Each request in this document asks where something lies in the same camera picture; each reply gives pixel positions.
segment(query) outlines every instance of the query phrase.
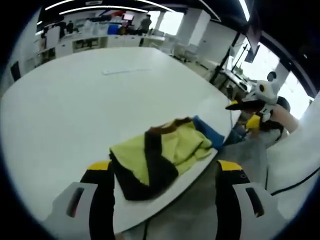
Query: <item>white table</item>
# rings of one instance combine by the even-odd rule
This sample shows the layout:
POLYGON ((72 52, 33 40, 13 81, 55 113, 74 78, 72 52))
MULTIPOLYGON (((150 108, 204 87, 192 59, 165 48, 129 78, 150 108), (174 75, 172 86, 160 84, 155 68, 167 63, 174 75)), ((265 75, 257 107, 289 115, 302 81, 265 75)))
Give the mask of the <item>white table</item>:
MULTIPOLYGON (((84 51, 47 62, 3 96, 0 132, 5 162, 26 207, 38 220, 109 147, 174 118, 199 114, 227 136, 239 117, 229 100, 195 72, 154 48, 84 51), (103 70, 149 69, 103 75, 103 70)), ((178 197, 217 151, 197 162, 160 197, 126 201, 115 184, 115 233, 151 217, 178 197)))

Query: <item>yellow cloth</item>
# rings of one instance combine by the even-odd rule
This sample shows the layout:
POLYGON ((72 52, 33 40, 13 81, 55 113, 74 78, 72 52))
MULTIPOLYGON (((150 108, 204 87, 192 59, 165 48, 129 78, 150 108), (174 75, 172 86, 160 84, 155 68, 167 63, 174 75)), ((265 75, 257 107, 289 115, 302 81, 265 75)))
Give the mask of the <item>yellow cloth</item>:
MULTIPOLYGON (((149 185, 148 167, 145 157, 145 135, 139 135, 110 148, 119 163, 130 170, 143 184, 149 185)), ((207 157, 212 143, 197 131, 192 121, 184 123, 176 130, 161 134, 161 155, 170 161, 179 175, 189 170, 199 159, 207 157)))

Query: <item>white cabinet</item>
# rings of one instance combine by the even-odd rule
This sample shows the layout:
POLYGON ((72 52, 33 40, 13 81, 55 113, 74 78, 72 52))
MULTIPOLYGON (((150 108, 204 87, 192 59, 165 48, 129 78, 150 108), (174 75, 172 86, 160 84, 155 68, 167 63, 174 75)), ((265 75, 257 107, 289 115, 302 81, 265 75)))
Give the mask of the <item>white cabinet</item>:
POLYGON ((124 47, 139 47, 141 36, 124 36, 124 47))
POLYGON ((109 35, 107 39, 107 48, 120 48, 125 45, 125 36, 109 35))
POLYGON ((73 53, 72 40, 67 40, 62 43, 59 43, 55 47, 55 57, 56 58, 68 56, 72 53, 73 53))

